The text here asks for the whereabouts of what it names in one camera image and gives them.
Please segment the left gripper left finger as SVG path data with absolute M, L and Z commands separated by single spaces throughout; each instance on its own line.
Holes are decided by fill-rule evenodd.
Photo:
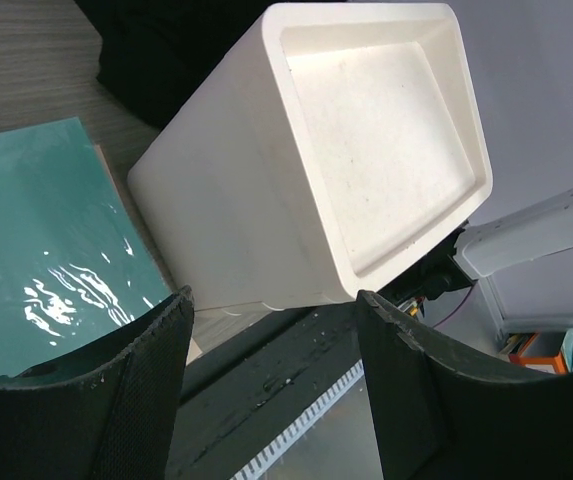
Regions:
M 194 324 L 184 286 L 138 319 L 0 376 L 0 479 L 161 479 Z

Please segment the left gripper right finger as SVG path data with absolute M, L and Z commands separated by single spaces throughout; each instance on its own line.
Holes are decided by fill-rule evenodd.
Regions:
M 402 313 L 355 303 L 387 479 L 573 479 L 573 373 L 505 362 Z

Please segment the black t shirt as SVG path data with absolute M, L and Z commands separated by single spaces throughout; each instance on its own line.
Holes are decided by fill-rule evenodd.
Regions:
M 101 37 L 96 79 L 163 129 L 271 1 L 78 1 Z

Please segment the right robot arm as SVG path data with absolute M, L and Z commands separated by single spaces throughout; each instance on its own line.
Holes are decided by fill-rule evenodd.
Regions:
M 573 249 L 573 188 L 497 220 L 458 226 L 380 294 L 396 306 L 473 287 L 492 274 Z

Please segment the black base mat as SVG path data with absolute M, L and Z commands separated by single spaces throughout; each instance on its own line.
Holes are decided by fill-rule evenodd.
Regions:
M 165 478 L 230 479 L 359 360 L 351 303 L 270 314 L 185 370 Z

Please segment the teal folder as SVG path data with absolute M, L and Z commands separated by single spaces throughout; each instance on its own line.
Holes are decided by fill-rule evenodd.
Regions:
M 169 293 L 78 119 L 0 133 L 0 376 L 107 335 Z

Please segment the top white tray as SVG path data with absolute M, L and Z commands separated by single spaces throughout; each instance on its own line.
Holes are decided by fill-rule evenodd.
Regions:
M 492 190 L 454 11 L 270 6 L 128 185 L 198 312 L 265 314 L 381 289 Z

